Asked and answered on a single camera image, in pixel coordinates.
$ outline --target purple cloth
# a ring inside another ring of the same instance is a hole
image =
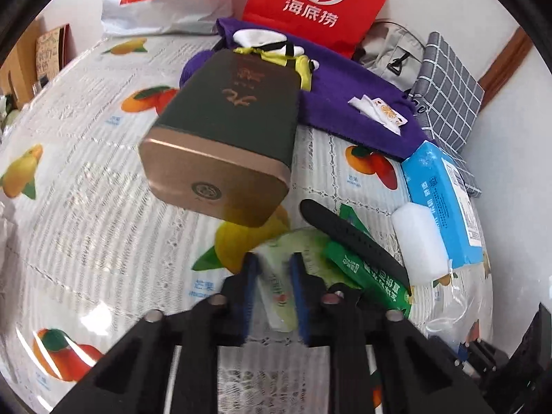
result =
[[[218,19],[217,28],[219,34],[226,38],[229,48],[237,46],[233,40],[233,34],[237,30],[270,29],[236,19]],[[302,46],[310,59],[320,63],[320,68],[313,73],[312,90],[301,91],[301,124],[313,126],[357,145],[378,149],[401,159],[410,157],[427,139],[413,116],[414,105],[393,84],[328,48],[287,33],[285,35],[295,45]],[[182,71],[180,87],[212,55],[212,51],[202,51],[190,59]],[[353,96],[362,98],[362,95],[372,99],[383,99],[408,120],[408,123],[401,127],[400,136],[348,104]]]

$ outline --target screw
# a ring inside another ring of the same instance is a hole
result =
[[[144,319],[146,322],[158,322],[163,318],[163,313],[158,309],[151,309],[146,313]]]
[[[400,309],[388,310],[388,312],[385,313],[385,317],[391,322],[400,322],[405,318]]]
[[[209,303],[211,305],[226,305],[227,298],[223,294],[213,294],[211,297],[209,297]]]
[[[341,302],[341,297],[339,297],[337,294],[325,294],[322,296],[322,303],[325,305],[337,305]]]

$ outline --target copper box bottom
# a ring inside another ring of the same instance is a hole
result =
[[[289,190],[282,162],[173,129],[153,126],[139,150],[156,197],[242,226],[263,225]]]

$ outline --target wooden trim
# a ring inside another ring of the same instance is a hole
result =
[[[495,62],[487,70],[487,73],[479,80],[479,85],[485,91],[481,110],[491,102],[500,89],[504,87],[504,84],[510,80],[532,47],[531,38],[521,26],[518,27],[502,52],[496,57]]]

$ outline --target wet wipe packet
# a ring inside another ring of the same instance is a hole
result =
[[[372,238],[368,229],[349,205],[341,204],[339,217]],[[400,309],[405,317],[408,317],[411,308],[408,291],[393,277],[387,275],[382,269],[378,269],[370,263],[365,263],[357,254],[349,251],[336,241],[330,241],[327,244],[324,255],[337,264],[362,289],[371,293],[375,300],[379,301],[385,308]]]

